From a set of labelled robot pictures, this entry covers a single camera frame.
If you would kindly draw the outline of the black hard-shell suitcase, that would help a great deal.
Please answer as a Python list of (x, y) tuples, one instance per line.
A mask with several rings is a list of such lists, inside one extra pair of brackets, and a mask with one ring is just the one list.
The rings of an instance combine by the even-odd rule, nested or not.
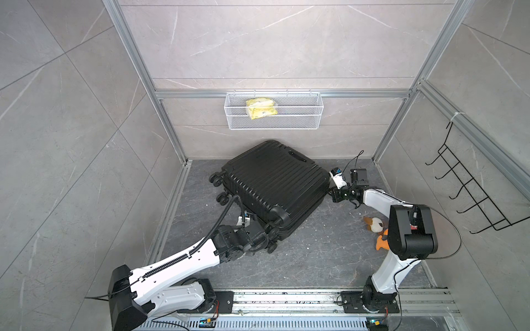
[(257, 217), (272, 253), (323, 202), (330, 175), (312, 159), (276, 140), (268, 140), (227, 161), (209, 182), (223, 186), (216, 197), (226, 205), (240, 196), (245, 209)]

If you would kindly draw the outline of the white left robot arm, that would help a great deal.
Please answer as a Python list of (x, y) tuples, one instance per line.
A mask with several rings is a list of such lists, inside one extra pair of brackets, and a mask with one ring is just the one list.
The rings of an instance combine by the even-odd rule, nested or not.
[(265, 249), (270, 242), (262, 224), (245, 209), (236, 225), (223, 223), (233, 204), (243, 206), (239, 196), (231, 197), (207, 234), (183, 251), (148, 266), (113, 270), (107, 293), (98, 297), (109, 304), (113, 330), (134, 330), (150, 318), (219, 308), (211, 282), (194, 274)]

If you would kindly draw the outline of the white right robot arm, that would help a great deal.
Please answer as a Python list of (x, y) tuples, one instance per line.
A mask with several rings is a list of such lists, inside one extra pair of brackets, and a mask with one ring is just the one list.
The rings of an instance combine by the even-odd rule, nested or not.
[(388, 219), (382, 226), (379, 240), (388, 245), (384, 261), (368, 277), (362, 292), (341, 292), (336, 303), (346, 313), (358, 306), (368, 313), (389, 312), (393, 303), (402, 310), (400, 285), (408, 273), (421, 261), (438, 251), (438, 238), (432, 217), (433, 210), (424, 204), (412, 204), (369, 185), (364, 168), (351, 170), (351, 181), (345, 171), (335, 167), (330, 172), (328, 194), (333, 202), (348, 201), (357, 208), (365, 205)]

